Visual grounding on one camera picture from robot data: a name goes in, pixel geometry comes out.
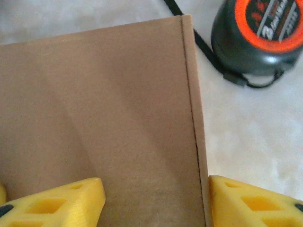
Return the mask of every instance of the square hole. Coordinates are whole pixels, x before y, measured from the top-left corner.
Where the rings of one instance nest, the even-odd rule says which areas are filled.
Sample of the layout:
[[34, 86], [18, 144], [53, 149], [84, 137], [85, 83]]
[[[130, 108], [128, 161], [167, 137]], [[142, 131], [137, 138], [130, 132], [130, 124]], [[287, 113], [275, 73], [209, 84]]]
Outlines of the square hole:
[[300, 222], [294, 218], [267, 218], [263, 222], [268, 227], [302, 227]]
[[71, 189], [80, 189], [82, 187], [82, 184], [77, 184], [71, 187]]
[[9, 227], [42, 227], [42, 222], [36, 221], [14, 221]]
[[64, 203], [65, 199], [45, 199], [32, 204], [27, 214], [54, 214]]
[[252, 211], [281, 210], [277, 204], [263, 196], [247, 196], [242, 197], [242, 200]]
[[240, 188], [240, 186], [233, 184], [233, 183], [225, 182], [225, 184], [229, 188]]

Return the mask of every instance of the tape measure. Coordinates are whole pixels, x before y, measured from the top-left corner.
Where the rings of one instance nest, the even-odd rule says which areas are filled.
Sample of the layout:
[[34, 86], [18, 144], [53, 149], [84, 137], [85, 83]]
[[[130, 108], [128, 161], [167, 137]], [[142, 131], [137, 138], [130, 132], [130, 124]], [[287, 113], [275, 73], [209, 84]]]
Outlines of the tape measure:
[[[174, 15], [183, 14], [174, 0], [164, 1]], [[225, 79], [269, 87], [295, 66], [302, 52], [303, 0], [225, 0], [213, 24], [213, 50], [196, 31], [195, 39]], [[274, 77], [255, 85], [243, 73]]]

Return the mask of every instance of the white table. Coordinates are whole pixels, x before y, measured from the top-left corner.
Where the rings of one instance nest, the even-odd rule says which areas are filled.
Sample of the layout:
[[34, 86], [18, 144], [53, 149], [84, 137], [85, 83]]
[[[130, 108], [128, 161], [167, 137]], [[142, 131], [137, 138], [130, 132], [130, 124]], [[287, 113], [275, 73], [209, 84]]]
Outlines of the white table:
[[[222, 0], [177, 0], [210, 43]], [[162, 0], [2, 0], [0, 42], [9, 44], [171, 16]], [[198, 51], [209, 174], [303, 200], [303, 58], [270, 89], [222, 79]]]

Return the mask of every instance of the cardboard edge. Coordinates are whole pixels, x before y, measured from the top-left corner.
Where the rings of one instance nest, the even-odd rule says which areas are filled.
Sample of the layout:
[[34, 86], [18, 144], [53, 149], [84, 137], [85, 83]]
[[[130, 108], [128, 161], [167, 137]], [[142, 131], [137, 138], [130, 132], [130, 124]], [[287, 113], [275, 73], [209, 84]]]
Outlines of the cardboard edge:
[[189, 86], [191, 110], [193, 116], [195, 139], [197, 147], [197, 161], [200, 171], [201, 193], [204, 207], [205, 226], [213, 227], [213, 218], [210, 204], [207, 157], [205, 147], [205, 133], [201, 100], [200, 81], [196, 62], [196, 45], [193, 33], [193, 22], [190, 15], [181, 17], [181, 27], [183, 32], [184, 54], [187, 65], [187, 79]]

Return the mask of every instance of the cardboard box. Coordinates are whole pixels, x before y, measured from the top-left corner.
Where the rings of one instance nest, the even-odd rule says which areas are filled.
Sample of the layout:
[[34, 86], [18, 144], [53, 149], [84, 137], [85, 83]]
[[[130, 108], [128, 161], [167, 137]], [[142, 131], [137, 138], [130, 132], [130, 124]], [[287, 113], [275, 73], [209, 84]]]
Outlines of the cardboard box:
[[0, 180], [11, 199], [88, 177], [98, 226], [211, 226], [190, 16], [0, 47]]

